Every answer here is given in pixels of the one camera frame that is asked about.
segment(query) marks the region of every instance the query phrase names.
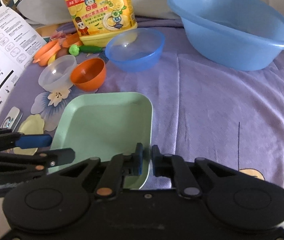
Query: white translucent bowl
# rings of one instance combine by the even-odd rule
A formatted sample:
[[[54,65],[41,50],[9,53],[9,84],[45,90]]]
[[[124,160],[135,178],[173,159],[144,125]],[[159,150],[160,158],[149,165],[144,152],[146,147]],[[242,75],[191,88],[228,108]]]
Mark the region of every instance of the white translucent bowl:
[[[76,67],[73,55],[65,55],[48,65],[39,76],[39,85],[48,92],[53,92],[61,87],[72,87],[70,75]]]

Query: white paper sheet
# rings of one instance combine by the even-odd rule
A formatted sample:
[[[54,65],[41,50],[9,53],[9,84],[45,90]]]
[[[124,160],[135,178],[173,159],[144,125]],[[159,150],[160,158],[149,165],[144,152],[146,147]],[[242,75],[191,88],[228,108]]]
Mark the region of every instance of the white paper sheet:
[[[45,43],[19,14],[0,7],[0,112],[22,72]]]

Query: clear plastic bowl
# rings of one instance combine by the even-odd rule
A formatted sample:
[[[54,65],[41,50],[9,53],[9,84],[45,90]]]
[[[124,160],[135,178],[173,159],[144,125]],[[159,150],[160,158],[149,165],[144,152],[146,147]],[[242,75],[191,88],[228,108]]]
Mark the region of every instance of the clear plastic bowl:
[[[168,0],[193,47],[238,70],[268,66],[284,50],[284,16],[260,0]]]
[[[114,37],[106,46],[105,54],[123,71],[143,71],[159,61],[164,41],[165,37],[161,32],[138,28]]]
[[[60,57],[42,71],[39,85],[49,92],[61,87],[72,87],[70,75],[75,67],[76,59],[73,55]]]

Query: bed sheet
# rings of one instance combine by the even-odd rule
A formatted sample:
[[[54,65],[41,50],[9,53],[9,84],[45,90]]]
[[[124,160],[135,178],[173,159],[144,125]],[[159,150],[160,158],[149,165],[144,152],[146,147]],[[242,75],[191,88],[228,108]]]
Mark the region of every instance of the bed sheet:
[[[284,188],[284,52],[263,70],[240,72],[200,55],[178,20],[140,19],[139,27],[165,34],[160,62],[140,73],[123,72],[108,62],[97,93],[146,95],[154,107],[152,144],[163,153],[186,161],[203,156]],[[98,56],[107,61],[103,53]],[[81,54],[77,62],[88,57]],[[42,70],[35,64],[27,67],[0,114],[0,125],[15,106],[23,112],[20,123],[41,114],[54,135],[67,103],[83,92],[75,87],[44,91],[38,84]],[[168,179],[155,178],[152,171],[144,186],[168,187]]]

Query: white electronic device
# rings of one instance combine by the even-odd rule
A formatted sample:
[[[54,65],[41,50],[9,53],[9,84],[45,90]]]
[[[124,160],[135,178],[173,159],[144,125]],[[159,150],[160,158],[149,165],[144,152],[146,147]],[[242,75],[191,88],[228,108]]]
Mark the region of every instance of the white electronic device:
[[[21,120],[22,112],[20,109],[16,108],[15,106],[11,108],[8,115],[4,119],[4,122],[1,125],[1,128],[8,128],[11,129],[12,132],[17,127],[19,121]]]

